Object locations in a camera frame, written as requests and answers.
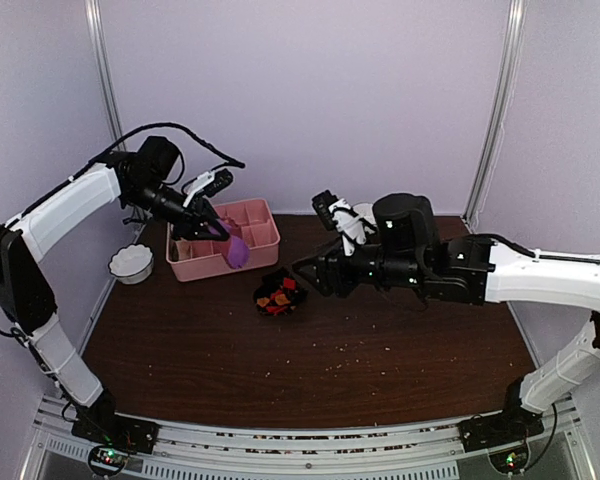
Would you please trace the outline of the maroon purple striped sock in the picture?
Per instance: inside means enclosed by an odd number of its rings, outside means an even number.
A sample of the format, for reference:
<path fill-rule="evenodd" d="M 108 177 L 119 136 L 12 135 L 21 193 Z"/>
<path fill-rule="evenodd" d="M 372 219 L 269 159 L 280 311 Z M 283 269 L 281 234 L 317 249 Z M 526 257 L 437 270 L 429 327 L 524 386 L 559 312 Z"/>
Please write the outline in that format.
<path fill-rule="evenodd" d="M 243 239 L 241 227 L 232 219 L 219 219 L 218 223 L 229 234 L 226 241 L 212 241 L 212 251 L 220 254 L 231 269 L 246 266 L 250 257 L 250 249 Z"/>

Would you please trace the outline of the black red yellow argyle sock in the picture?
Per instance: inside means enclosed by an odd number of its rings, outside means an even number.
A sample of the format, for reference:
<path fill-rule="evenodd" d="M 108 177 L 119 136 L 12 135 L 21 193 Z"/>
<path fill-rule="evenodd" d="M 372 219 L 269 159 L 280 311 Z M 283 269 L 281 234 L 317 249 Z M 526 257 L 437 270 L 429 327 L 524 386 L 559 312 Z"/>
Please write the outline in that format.
<path fill-rule="evenodd" d="M 287 268 L 264 275 L 252 295 L 257 312 L 263 316 L 287 316 L 307 300 L 308 290 Z"/>

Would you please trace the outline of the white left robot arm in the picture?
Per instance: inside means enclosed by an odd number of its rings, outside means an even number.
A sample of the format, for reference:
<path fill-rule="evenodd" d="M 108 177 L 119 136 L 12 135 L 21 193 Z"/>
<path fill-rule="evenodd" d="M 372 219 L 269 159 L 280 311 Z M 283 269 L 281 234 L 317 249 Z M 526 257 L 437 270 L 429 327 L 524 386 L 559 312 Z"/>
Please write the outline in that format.
<path fill-rule="evenodd" d="M 60 319 L 46 265 L 59 243 L 114 203 L 136 207 L 168 222 L 185 240 L 220 240 L 209 197 L 233 180 L 244 163 L 200 140 L 220 163 L 195 178 L 184 193 L 167 178 L 180 155 L 164 136 L 149 136 L 136 151 L 111 145 L 32 205 L 0 223 L 0 309 L 11 323 L 8 336 L 27 348 L 76 408 L 86 429 L 103 444 L 124 433 L 115 398 L 78 353 Z"/>

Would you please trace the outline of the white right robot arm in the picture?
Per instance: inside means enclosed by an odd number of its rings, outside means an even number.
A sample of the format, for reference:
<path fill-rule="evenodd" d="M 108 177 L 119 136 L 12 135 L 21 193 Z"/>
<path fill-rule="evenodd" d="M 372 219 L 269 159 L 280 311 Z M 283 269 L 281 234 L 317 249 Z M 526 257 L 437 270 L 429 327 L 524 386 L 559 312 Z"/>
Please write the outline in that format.
<path fill-rule="evenodd" d="M 575 313 L 583 325 L 552 358 L 514 381 L 502 411 L 484 419 L 510 442 L 550 406 L 600 370 L 600 254 L 529 249 L 493 233 L 443 241 L 428 198 L 391 193 L 364 215 L 325 190 L 312 199 L 337 239 L 293 270 L 324 296 L 345 298 L 358 286 L 406 288 L 422 302 L 533 306 Z"/>

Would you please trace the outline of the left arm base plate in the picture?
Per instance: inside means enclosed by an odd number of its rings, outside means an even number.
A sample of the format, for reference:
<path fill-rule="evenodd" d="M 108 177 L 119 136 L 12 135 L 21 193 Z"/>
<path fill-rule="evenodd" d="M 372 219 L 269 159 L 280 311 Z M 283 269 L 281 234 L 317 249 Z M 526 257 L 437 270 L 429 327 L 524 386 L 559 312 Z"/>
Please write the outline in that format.
<path fill-rule="evenodd" d="M 80 410 L 71 433 L 94 443 L 130 453 L 151 454 L 158 437 L 159 425 L 152 421 Z"/>

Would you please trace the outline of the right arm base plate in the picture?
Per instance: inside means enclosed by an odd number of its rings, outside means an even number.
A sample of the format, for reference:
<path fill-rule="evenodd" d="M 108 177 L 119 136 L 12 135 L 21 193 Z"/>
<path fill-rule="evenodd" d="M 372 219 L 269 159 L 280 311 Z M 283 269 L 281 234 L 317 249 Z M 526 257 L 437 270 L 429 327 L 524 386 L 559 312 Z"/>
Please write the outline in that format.
<path fill-rule="evenodd" d="M 544 432 L 541 414 L 506 413 L 475 415 L 457 424 L 465 452 L 492 449 L 522 442 Z"/>

